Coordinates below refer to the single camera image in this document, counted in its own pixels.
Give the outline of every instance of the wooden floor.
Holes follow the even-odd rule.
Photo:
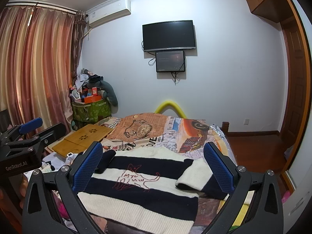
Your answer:
[[[284,158],[286,146],[282,140],[277,135],[239,136],[227,139],[238,165],[258,173],[271,169],[278,175],[280,193],[283,196],[286,186],[279,175],[286,164]]]

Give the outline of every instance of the flat screen tv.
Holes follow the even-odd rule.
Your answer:
[[[143,50],[196,49],[192,20],[143,25]]]

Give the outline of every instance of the striped sweater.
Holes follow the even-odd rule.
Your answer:
[[[78,194],[92,214],[154,234],[187,234],[198,197],[224,199],[203,159],[189,159],[164,147],[109,150]]]

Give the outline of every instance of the white wall-mounted air conditioner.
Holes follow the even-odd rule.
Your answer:
[[[131,14],[131,1],[120,0],[106,5],[89,15],[89,24],[92,28]]]

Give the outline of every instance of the curtain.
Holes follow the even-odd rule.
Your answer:
[[[77,79],[77,67],[79,64],[83,35],[85,33],[85,26],[87,25],[85,21],[85,12],[78,11],[74,20],[74,29],[73,29],[73,37],[72,37],[72,61],[71,61],[71,83],[75,85],[75,81]]]
[[[12,123],[36,117],[42,129],[62,122],[70,130],[71,37],[74,15],[49,8],[5,8],[0,15],[0,108]]]

